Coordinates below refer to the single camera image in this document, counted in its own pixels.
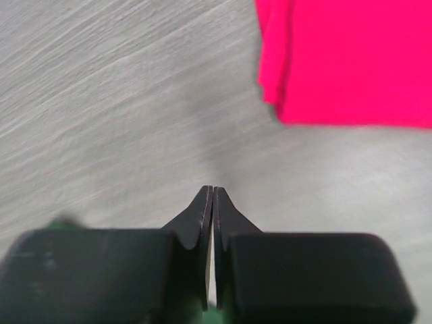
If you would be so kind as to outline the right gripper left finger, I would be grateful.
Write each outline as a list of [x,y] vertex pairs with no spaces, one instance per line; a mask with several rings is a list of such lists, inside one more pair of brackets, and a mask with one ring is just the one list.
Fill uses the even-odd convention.
[[201,323],[208,307],[213,188],[156,229],[57,219],[1,259],[2,323]]

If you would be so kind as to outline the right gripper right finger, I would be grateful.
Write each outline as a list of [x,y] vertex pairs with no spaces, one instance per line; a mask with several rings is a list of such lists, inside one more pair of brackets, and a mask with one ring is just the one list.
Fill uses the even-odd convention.
[[384,240],[367,233],[269,233],[217,187],[217,307],[224,323],[412,323],[416,305]]

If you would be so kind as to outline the white and green t shirt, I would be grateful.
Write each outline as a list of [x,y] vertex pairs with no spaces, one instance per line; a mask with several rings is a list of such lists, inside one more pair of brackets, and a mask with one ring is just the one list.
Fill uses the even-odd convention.
[[[46,225],[47,229],[50,230],[82,230],[88,229],[86,225],[80,222],[77,218],[72,215],[60,215]],[[209,301],[208,301],[208,310],[206,310],[202,314],[202,322],[207,324],[216,324],[223,323],[223,316],[221,312],[216,307],[216,290],[215,290],[215,280],[212,278],[214,272],[214,262],[212,261],[212,257],[214,255],[213,252],[213,243],[209,243],[209,266],[208,266],[208,277],[209,277]]]

